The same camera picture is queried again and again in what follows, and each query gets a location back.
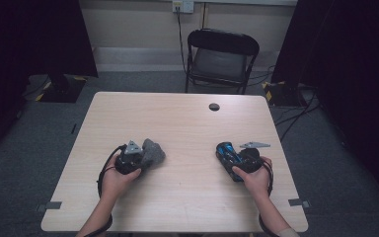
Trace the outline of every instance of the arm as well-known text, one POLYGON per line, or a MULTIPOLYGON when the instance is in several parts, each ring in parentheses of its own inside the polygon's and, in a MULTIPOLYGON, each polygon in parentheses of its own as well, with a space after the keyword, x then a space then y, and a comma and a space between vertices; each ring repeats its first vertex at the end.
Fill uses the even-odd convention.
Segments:
MULTIPOLYGON (((267 161, 268 164, 271 164, 271 161, 268 158, 262 158, 267 161)), ((254 199, 265 226, 273 233, 279 233, 285 229, 291 228, 282 217, 281 213, 279 213, 278 209, 276 209, 267 194, 269 182, 267 170, 264 167, 260 167, 259 170, 248 174, 235 166, 232 169, 244 180, 245 187, 254 199)))
POLYGON ((131 181, 140 175, 141 169, 137 169, 128 175, 118 172, 114 168, 115 158, 116 156, 113 156, 107 166, 100 201, 76 236, 85 236, 104 226, 109 221, 118 197, 126 191, 131 181))

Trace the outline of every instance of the table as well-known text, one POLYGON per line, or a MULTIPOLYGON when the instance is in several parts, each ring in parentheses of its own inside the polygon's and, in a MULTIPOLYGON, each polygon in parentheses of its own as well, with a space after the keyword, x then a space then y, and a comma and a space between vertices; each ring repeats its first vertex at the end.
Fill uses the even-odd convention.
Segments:
POLYGON ((134 140, 158 142, 166 153, 156 169, 133 182, 113 210, 110 231, 259 232, 258 211, 243 183, 235 183, 215 157, 230 141, 249 141, 272 158, 272 201, 299 232, 308 228, 265 98, 241 95, 97 93, 67 160, 48 209, 44 231, 78 231, 99 200, 98 175, 112 151, 134 140), (220 106, 217 112, 209 105, 220 106))

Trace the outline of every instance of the hand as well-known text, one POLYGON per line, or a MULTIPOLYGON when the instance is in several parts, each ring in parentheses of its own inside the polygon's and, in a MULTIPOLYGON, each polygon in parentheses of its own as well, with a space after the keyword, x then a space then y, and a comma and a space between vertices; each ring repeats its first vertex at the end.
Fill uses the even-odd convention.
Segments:
POLYGON ((103 190, 101 198, 115 198, 117 199, 129 186, 129 184, 136 179, 141 169, 137 169, 127 175, 123 175, 115 169, 115 159, 118 155, 113 156, 107 165, 106 173, 103 179, 103 190))
POLYGON ((262 156, 266 163, 264 163, 257 171, 253 173, 246 173, 240 168, 234 166, 232 167, 233 172, 240 176, 244 182, 245 187, 251 193, 254 198, 267 197, 267 189, 269 184, 269 173, 267 172, 264 166, 267 166, 267 163, 272 167, 271 160, 262 156))

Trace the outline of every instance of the person's left hand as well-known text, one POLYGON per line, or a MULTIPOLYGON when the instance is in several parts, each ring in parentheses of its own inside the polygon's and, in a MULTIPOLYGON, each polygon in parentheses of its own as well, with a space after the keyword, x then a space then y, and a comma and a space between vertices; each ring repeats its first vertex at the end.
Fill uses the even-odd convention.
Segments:
POLYGON ((114 155, 107 165, 101 198, 118 198, 141 173, 141 169, 137 169, 127 175, 118 172, 114 167, 117 156, 114 155))

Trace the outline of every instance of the stand base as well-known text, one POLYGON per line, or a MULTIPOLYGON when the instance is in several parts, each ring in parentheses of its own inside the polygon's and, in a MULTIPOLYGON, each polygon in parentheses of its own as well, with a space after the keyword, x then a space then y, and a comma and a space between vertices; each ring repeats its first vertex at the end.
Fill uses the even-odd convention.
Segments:
POLYGON ((270 106, 304 107, 307 105, 297 88, 290 88, 284 82, 264 83, 265 97, 270 106))
POLYGON ((42 95, 37 99, 40 102, 54 102, 54 103, 76 103, 82 88, 84 87, 85 80, 75 80, 74 78, 66 77, 69 83, 67 92, 57 91, 52 84, 42 90, 42 95))

